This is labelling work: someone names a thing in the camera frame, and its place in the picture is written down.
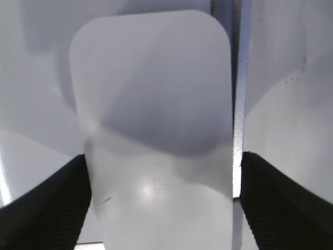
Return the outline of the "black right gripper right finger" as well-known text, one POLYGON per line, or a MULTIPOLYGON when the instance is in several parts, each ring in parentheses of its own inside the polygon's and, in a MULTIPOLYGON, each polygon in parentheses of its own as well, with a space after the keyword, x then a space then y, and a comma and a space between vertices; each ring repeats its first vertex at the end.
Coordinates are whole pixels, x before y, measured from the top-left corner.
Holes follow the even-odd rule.
POLYGON ((332 249, 332 204, 256 153, 242 155, 240 203, 259 249, 332 249))

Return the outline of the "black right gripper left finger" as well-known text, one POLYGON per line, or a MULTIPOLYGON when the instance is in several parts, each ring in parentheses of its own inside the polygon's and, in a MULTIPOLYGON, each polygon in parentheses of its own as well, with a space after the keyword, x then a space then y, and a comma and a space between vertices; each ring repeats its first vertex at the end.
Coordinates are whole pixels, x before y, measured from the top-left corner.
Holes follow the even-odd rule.
POLYGON ((90 203, 81 154, 1 208, 1 249, 74 249, 90 203))

